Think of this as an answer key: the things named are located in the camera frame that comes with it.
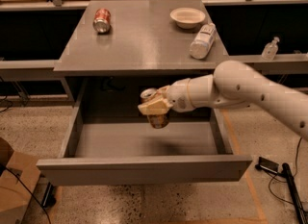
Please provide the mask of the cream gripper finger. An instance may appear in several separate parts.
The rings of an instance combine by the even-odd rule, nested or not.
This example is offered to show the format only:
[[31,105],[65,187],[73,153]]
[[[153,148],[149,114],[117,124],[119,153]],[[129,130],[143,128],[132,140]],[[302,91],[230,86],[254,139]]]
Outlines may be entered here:
[[167,99],[155,97],[154,99],[138,105],[139,111],[143,115],[161,115],[166,114],[172,108]]
[[169,89],[169,86],[160,87],[157,90],[157,96],[166,99],[167,98],[167,91],[168,91],[168,89]]

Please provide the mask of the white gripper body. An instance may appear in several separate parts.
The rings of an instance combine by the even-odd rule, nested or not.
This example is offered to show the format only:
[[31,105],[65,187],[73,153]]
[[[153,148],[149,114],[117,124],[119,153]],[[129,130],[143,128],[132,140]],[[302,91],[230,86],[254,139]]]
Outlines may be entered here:
[[187,78],[176,81],[167,89],[167,100],[176,112],[191,112],[194,110],[188,92],[190,80],[190,78]]

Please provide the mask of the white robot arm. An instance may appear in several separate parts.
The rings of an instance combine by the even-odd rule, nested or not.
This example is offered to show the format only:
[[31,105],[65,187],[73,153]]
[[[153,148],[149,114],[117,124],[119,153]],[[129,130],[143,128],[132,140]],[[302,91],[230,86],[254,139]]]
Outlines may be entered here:
[[277,84],[243,62],[220,63],[213,74],[179,80],[138,105],[144,115],[197,108],[233,109],[254,104],[308,139],[308,95]]

